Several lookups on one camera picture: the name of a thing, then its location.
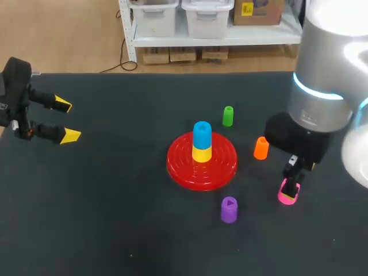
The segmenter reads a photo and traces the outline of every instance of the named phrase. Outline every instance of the shelf leg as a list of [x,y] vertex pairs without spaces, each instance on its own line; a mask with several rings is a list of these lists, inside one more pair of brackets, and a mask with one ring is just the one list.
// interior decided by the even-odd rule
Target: shelf leg
[[133,39],[136,32],[136,24],[131,21],[131,9],[128,5],[129,0],[119,0],[122,27],[124,29],[126,49],[128,50],[129,61],[137,62],[136,49]]

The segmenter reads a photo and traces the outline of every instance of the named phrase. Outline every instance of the ring stacking toy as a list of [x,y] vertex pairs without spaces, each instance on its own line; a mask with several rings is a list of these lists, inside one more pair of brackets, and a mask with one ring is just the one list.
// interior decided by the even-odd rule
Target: ring stacking toy
[[226,185],[235,175],[237,155],[232,143],[198,122],[193,132],[178,137],[167,153],[167,171],[190,190],[210,191]]

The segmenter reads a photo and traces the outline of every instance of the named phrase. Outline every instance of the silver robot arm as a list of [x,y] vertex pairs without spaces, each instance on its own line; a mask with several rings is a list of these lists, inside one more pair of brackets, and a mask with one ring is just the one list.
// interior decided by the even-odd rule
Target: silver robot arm
[[354,5],[350,13],[345,0],[310,0],[289,114],[317,133],[335,132],[351,122],[343,163],[368,187],[368,1]]

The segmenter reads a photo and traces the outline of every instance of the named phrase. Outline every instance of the blue cylinder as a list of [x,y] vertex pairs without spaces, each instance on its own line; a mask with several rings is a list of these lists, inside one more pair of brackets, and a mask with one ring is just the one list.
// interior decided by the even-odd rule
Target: blue cylinder
[[212,128],[208,122],[197,122],[193,128],[193,146],[207,150],[212,145]]

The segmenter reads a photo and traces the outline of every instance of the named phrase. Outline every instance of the yellow label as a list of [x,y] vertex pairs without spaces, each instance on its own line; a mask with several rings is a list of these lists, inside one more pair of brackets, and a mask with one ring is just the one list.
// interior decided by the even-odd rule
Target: yellow label
[[243,3],[241,6],[241,16],[252,16],[253,15],[254,3]]

